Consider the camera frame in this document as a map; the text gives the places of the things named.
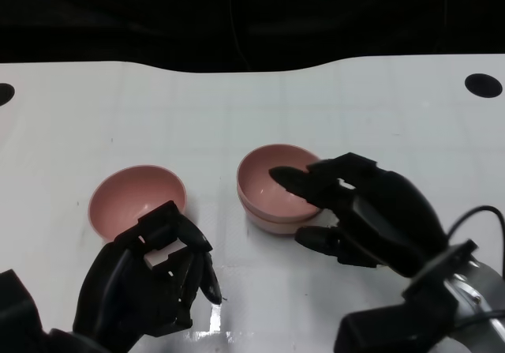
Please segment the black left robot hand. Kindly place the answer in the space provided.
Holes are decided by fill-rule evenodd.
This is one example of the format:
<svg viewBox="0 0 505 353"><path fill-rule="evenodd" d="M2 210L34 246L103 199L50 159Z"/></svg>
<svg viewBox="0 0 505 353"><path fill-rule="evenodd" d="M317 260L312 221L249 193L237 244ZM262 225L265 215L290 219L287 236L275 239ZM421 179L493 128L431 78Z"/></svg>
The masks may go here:
<svg viewBox="0 0 505 353"><path fill-rule="evenodd" d="M127 352L142 336L190 329L198 292L223 301L211 244L168 201L107 243L86 275L73 331L110 352Z"/></svg>

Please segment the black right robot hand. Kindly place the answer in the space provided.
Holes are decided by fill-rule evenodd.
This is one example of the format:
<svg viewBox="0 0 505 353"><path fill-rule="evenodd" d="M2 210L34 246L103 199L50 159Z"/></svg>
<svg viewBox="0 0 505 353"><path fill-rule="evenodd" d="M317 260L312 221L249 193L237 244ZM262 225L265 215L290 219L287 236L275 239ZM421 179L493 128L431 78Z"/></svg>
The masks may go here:
<svg viewBox="0 0 505 353"><path fill-rule="evenodd" d="M300 227L300 245L344 265L386 265L411 278L448 247L435 210L407 178L352 152L302 169L273 167L289 193L332 211L334 227Z"/></svg>

